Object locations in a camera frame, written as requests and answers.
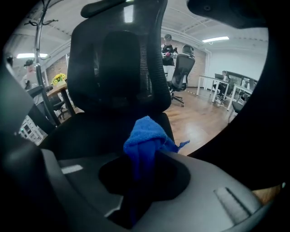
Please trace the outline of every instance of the blue towel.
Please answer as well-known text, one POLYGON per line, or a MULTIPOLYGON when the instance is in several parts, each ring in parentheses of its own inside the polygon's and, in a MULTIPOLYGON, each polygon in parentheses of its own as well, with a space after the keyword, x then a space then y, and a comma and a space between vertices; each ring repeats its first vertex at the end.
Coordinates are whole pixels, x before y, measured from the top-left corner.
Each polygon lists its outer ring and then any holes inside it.
POLYGON ((137 120, 123 147, 132 161, 134 180, 138 181, 152 175, 156 151, 178 152, 187 143, 189 141, 180 143, 179 147, 175 145, 163 128, 149 116, 137 120))

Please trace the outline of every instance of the table leg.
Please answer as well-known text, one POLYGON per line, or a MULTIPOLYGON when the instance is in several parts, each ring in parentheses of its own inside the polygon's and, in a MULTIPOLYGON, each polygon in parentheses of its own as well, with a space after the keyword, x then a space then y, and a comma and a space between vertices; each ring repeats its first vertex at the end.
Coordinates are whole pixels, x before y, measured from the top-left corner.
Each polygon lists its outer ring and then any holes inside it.
POLYGON ((215 89, 214 94, 213 94, 212 102, 214 102, 214 100, 216 99, 216 96, 217 96, 217 93, 218 93, 218 85, 219 85, 219 81, 217 81, 217 85, 216 85, 216 89, 215 89))
POLYGON ((236 94, 236 89, 237 89, 237 87, 236 87, 236 86, 234 86, 234 89, 233 89, 233 91, 232 91, 232 97, 231 97, 230 103, 228 104, 227 111, 229 111, 229 110, 230 110, 230 108, 231 108, 232 101, 233 101, 233 99, 234 99, 234 96, 235 96, 235 94, 236 94))
POLYGON ((214 81, 213 81, 213 83, 212 83, 212 88, 210 89, 210 93, 209 93, 209 95, 212 94, 212 91, 213 91, 213 84, 214 84, 214 81))
POLYGON ((227 98, 227 89, 228 89, 228 84, 227 84, 227 88, 226 88, 226 91, 225 91, 225 96, 223 97, 224 100, 226 100, 226 98, 227 98))
POLYGON ((200 89, 200 77, 198 79, 198 91, 196 92, 196 95, 199 95, 199 89, 200 89))
POLYGON ((60 92, 61 92, 61 94, 63 96, 64 103, 65 103, 69 113, 71 114, 71 116, 75 115, 76 112, 74 111, 74 109, 73 109, 73 107, 71 105, 71 102, 69 101, 66 89, 62 89, 60 92))

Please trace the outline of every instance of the computer monitor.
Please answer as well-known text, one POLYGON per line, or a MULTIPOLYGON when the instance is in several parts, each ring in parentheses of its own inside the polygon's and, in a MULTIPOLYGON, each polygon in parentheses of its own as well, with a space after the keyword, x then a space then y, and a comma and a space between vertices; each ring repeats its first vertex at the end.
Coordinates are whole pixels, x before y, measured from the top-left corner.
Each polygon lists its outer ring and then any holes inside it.
POLYGON ((215 73, 214 78, 223 80, 223 75, 215 73))

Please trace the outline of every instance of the desk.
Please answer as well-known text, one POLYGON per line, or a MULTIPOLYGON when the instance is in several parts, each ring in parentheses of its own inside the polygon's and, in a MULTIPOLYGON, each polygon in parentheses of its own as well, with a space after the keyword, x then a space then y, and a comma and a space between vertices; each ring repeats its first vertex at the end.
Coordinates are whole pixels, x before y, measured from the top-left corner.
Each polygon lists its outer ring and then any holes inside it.
POLYGON ((76 114, 76 112, 74 111, 74 109, 73 109, 73 107, 71 105, 71 102, 70 102, 70 100, 68 98, 67 91, 66 91, 67 88, 68 88, 68 84, 65 83, 65 84, 63 84, 61 86, 53 88, 51 91, 49 91, 47 93, 47 96, 49 97, 51 95, 58 94, 60 92, 62 94, 62 96, 63 96, 63 100, 64 100, 64 103, 65 103, 67 109, 68 109, 68 112, 71 114, 71 116, 73 116, 73 115, 76 114))
POLYGON ((243 90, 243 91, 245 91, 245 92, 247 92, 247 93, 250 93, 250 94, 253 93, 253 91, 251 91, 251 90, 249 90, 249 89, 247 89, 247 88, 245 88, 245 87, 242 87, 242 86, 240 86, 240 85, 235 84, 235 85, 234 85, 234 89, 233 89, 233 91, 232 91, 232 97, 231 97, 230 103, 228 104, 227 111, 229 111, 230 108, 231 108, 232 101, 234 100, 234 97, 235 97, 235 94, 236 94, 236 90, 237 90, 237 89, 243 90))
MULTIPOLYGON (((229 83, 228 82, 224 82, 224 81, 222 81, 220 79, 216 79, 216 78, 213 78, 213 77, 206 77, 206 76, 199 76, 199 79, 198 79, 198 91, 197 91, 196 95, 199 95, 200 79, 201 78, 203 78, 203 79, 210 79, 210 80, 212 80, 213 84, 214 84, 214 82, 217 82, 217 87, 216 87, 216 89, 214 91, 212 102, 214 102, 214 100, 216 99, 216 96, 217 96, 217 93, 218 93, 218 85, 219 85, 219 83, 226 84, 227 85, 227 88, 226 88, 226 91, 225 91, 225 96, 223 97, 223 99, 226 99, 226 94, 227 94, 227 89, 228 89, 229 83)), ((210 95, 212 94, 212 91, 213 91, 213 84, 212 84, 212 88, 210 90, 210 95)))

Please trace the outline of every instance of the wooden floor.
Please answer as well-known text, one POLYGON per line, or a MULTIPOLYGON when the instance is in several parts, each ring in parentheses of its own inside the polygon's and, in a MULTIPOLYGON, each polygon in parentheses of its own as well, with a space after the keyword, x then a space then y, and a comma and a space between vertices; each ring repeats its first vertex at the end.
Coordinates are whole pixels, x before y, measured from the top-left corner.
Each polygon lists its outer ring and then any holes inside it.
MULTIPOLYGON (((196 88, 188 88, 190 92, 196 93, 196 88)), ((215 137, 227 126, 229 112, 226 108, 217 106, 209 99, 209 90, 200 90, 199 96, 183 91, 175 92, 175 95, 183 97, 184 107, 181 103, 173 100, 171 106, 165 111, 167 114, 175 143, 190 140, 179 153, 188 155, 215 137)))

